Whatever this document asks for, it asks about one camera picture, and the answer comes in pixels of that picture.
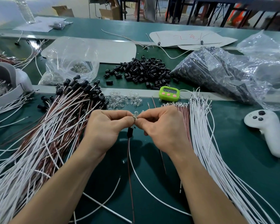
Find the hand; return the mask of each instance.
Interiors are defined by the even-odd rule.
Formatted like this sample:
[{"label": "hand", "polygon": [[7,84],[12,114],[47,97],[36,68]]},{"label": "hand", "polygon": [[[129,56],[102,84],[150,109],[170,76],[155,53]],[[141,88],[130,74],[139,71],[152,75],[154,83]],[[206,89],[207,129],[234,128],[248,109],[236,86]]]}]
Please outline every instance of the hand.
[{"label": "hand", "polygon": [[119,132],[131,127],[134,122],[133,114],[129,111],[94,110],[88,120],[81,147],[101,161],[116,142]]},{"label": "hand", "polygon": [[135,125],[144,130],[144,135],[151,136],[156,147],[170,157],[192,149],[182,113],[175,106],[148,109],[138,115]]}]

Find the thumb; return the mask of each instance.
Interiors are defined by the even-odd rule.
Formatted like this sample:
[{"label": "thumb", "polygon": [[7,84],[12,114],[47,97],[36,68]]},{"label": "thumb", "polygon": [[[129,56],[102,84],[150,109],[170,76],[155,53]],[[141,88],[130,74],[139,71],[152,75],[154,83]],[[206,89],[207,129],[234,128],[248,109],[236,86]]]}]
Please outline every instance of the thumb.
[{"label": "thumb", "polygon": [[144,130],[148,135],[150,134],[151,132],[151,128],[153,127],[153,124],[152,122],[149,122],[148,120],[144,119],[144,118],[138,118],[135,120],[135,125]]},{"label": "thumb", "polygon": [[134,124],[135,119],[132,116],[126,116],[126,117],[123,117],[123,118],[121,118],[119,120],[113,120],[112,122],[114,122],[115,128],[118,131],[121,131],[124,128],[131,127]]}]

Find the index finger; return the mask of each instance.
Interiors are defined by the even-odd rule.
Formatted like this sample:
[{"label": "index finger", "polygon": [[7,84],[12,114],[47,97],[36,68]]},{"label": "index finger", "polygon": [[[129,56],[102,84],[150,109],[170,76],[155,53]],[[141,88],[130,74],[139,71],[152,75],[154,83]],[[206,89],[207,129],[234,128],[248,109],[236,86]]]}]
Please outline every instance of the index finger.
[{"label": "index finger", "polygon": [[161,115],[171,109],[173,106],[151,108],[138,115],[138,118],[144,119],[159,119]]},{"label": "index finger", "polygon": [[133,114],[127,110],[102,110],[102,113],[108,116],[110,120],[119,120],[126,116],[133,116]]}]

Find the person's right hand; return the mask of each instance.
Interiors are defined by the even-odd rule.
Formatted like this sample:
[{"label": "person's right hand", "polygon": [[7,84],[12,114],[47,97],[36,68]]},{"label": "person's right hand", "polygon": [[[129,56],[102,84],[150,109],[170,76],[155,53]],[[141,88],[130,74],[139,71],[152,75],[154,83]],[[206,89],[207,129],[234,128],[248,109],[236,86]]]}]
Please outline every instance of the person's right hand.
[{"label": "person's right hand", "polygon": [[156,147],[170,157],[192,150],[182,113],[175,106],[148,109],[138,115],[135,125],[144,130]]}]

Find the finger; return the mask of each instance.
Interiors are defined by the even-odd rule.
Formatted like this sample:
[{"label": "finger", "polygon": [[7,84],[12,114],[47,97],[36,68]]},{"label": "finger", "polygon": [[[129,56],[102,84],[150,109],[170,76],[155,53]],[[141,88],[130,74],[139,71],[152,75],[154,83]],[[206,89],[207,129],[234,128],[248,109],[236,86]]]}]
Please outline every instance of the finger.
[{"label": "finger", "polygon": [[172,110],[172,107],[173,106],[151,108],[151,109],[146,110],[145,112],[140,113],[138,115],[138,118],[159,119],[161,117],[161,115],[163,115],[167,111]]},{"label": "finger", "polygon": [[144,118],[138,118],[135,120],[135,125],[144,130],[146,132],[147,135],[149,135],[149,133],[151,132],[151,129],[153,127],[152,122],[149,122],[148,120],[144,119]]},{"label": "finger", "polygon": [[121,131],[124,128],[131,127],[135,122],[134,117],[126,116],[119,120],[113,120],[112,124],[114,124],[116,130]]},{"label": "finger", "polygon": [[102,113],[108,116],[110,120],[118,120],[122,119],[123,117],[133,116],[130,111],[126,110],[102,110]]}]

